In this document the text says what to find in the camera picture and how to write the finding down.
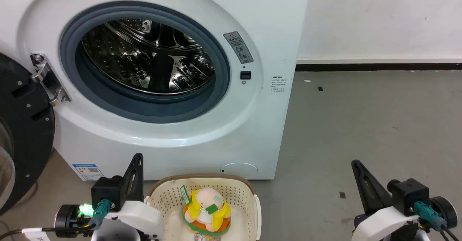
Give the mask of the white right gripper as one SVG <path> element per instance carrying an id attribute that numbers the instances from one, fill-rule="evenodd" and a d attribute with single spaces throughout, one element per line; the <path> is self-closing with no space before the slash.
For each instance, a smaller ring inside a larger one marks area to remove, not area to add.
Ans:
<path id="1" fill-rule="evenodd" d="M 416 202 L 410 209 L 415 214 L 404 216 L 390 207 L 392 196 L 361 161 L 353 160 L 351 166 L 364 214 L 371 215 L 355 228 L 353 241 L 431 241 L 431 231 L 441 234 L 443 241 L 458 241 L 451 231 L 458 215 L 450 201 L 437 196 L 429 205 Z"/>

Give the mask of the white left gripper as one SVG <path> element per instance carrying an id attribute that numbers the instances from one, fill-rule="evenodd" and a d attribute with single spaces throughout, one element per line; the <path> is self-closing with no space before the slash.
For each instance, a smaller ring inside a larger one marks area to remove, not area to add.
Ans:
<path id="1" fill-rule="evenodd" d="M 118 212 L 110 212 L 98 229 L 56 232 L 58 238 L 74 239 L 79 235 L 91 241 L 165 241 L 162 214 L 141 202 L 144 199 L 143 154 L 134 154 L 123 177 L 125 203 Z M 55 218 L 56 228 L 83 228 L 93 217 L 91 204 L 62 205 Z"/>

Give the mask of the yellow pink plush toy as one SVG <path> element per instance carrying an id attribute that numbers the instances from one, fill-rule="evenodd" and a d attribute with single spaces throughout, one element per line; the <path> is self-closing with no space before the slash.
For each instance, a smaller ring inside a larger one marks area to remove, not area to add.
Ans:
<path id="1" fill-rule="evenodd" d="M 232 211 L 217 190 L 204 187 L 189 191 L 183 185 L 180 196 L 184 203 L 183 220 L 195 234 L 211 240 L 227 233 Z"/>

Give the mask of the stainless steel washing machine drum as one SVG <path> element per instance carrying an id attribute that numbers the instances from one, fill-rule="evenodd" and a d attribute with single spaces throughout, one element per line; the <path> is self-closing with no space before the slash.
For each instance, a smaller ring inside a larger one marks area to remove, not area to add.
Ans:
<path id="1" fill-rule="evenodd" d="M 107 78 L 151 95 L 180 95 L 207 85 L 214 64 L 189 35 L 153 20 L 124 18 L 93 27 L 81 39 Z"/>

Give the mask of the black washing machine door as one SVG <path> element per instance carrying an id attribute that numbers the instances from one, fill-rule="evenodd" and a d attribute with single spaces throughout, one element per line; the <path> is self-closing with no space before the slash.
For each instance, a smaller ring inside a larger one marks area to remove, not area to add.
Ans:
<path id="1" fill-rule="evenodd" d="M 55 116 L 48 94 L 30 72 L 0 53 L 0 126 L 15 168 L 12 192 L 0 208 L 10 210 L 33 187 L 53 150 Z"/>

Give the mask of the cream plastic laundry basket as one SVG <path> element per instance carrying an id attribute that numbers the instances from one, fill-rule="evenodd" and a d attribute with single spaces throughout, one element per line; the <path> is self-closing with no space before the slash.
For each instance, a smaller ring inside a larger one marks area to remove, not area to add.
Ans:
<path id="1" fill-rule="evenodd" d="M 204 227 L 187 223 L 181 188 L 194 191 L 203 187 L 217 190 L 231 209 L 230 224 L 219 232 L 206 233 Z M 160 211 L 165 226 L 163 241 L 260 241 L 261 205 L 256 190 L 243 177 L 219 174 L 192 174 L 159 180 L 145 203 Z"/>

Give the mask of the blue energy label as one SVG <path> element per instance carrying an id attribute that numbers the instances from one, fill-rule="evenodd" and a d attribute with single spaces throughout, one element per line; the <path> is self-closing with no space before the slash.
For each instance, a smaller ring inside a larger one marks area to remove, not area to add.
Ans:
<path id="1" fill-rule="evenodd" d="M 102 172 L 95 164 L 73 164 L 73 167 L 84 181 L 97 181 L 103 177 Z"/>

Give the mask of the round drain filter cover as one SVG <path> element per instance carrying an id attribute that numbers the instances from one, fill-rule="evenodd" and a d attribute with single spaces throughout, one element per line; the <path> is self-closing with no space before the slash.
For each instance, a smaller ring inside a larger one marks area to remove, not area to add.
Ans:
<path id="1" fill-rule="evenodd" d="M 249 163 L 229 163 L 220 169 L 222 175 L 236 175 L 245 178 L 246 180 L 253 179 L 258 174 L 258 168 Z"/>

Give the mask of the black baseboard strip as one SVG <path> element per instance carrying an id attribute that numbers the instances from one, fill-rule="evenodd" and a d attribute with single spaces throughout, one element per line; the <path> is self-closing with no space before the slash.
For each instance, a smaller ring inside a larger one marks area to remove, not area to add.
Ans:
<path id="1" fill-rule="evenodd" d="M 462 71 L 462 63 L 297 64 L 296 72 Z"/>

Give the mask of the white front-load washing machine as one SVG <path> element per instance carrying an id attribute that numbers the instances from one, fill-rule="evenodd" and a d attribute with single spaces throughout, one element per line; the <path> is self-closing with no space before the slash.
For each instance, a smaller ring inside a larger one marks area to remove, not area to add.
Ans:
<path id="1" fill-rule="evenodd" d="M 145 180 L 187 173 L 220 173 L 229 163 L 258 168 L 252 180 L 275 177 L 308 0 L 127 0 L 158 4 L 192 18 L 218 40 L 231 80 L 210 111 L 183 122 L 149 124 L 91 103 L 68 78 L 60 58 L 66 25 L 97 4 L 125 0 L 0 0 L 0 53 L 36 73 L 32 53 L 44 53 L 71 98 L 53 107 L 53 149 L 73 164 L 95 164 L 105 177 L 122 175 L 136 153 Z M 237 31 L 253 62 L 241 64 L 223 34 Z M 251 71 L 241 80 L 241 71 Z M 287 79 L 271 92 L 272 76 Z"/>

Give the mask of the chrome door hinge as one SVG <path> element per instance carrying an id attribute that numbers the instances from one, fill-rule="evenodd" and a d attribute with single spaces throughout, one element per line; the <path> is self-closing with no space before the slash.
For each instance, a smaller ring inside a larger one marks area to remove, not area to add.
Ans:
<path id="1" fill-rule="evenodd" d="M 59 106 L 62 102 L 70 102 L 71 98 L 61 84 L 44 53 L 32 53 L 30 60 L 36 73 L 30 78 L 34 83 L 39 83 L 48 95 L 48 102 L 51 106 Z"/>

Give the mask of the grey rubber door gasket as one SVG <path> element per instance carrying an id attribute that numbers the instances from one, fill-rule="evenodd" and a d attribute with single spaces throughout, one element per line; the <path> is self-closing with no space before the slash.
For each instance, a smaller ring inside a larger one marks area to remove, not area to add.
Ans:
<path id="1" fill-rule="evenodd" d="M 180 95 L 142 93 L 107 78 L 89 60 L 81 39 L 93 27 L 124 18 L 153 20 L 189 35 L 209 54 L 215 77 L 200 89 Z M 224 98 L 231 80 L 229 58 L 209 30 L 181 12 L 142 1 L 106 2 L 80 12 L 63 31 L 60 58 L 72 84 L 91 103 L 125 119 L 149 124 L 183 122 L 207 113 Z"/>

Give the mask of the small text sticker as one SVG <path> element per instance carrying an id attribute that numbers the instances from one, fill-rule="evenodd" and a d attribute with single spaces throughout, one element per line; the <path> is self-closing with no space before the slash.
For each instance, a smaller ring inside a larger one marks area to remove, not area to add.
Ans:
<path id="1" fill-rule="evenodd" d="M 287 89 L 287 79 L 283 76 L 272 76 L 270 91 L 285 92 Z"/>

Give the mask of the grey warning sticker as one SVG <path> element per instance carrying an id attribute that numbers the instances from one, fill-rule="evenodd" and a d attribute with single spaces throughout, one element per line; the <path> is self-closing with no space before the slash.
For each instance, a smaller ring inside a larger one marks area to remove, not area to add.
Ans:
<path id="1" fill-rule="evenodd" d="M 233 48 L 241 64 L 247 64 L 254 61 L 249 48 L 244 42 L 244 39 L 241 38 L 241 35 L 237 31 L 225 33 L 223 34 L 223 37 Z"/>

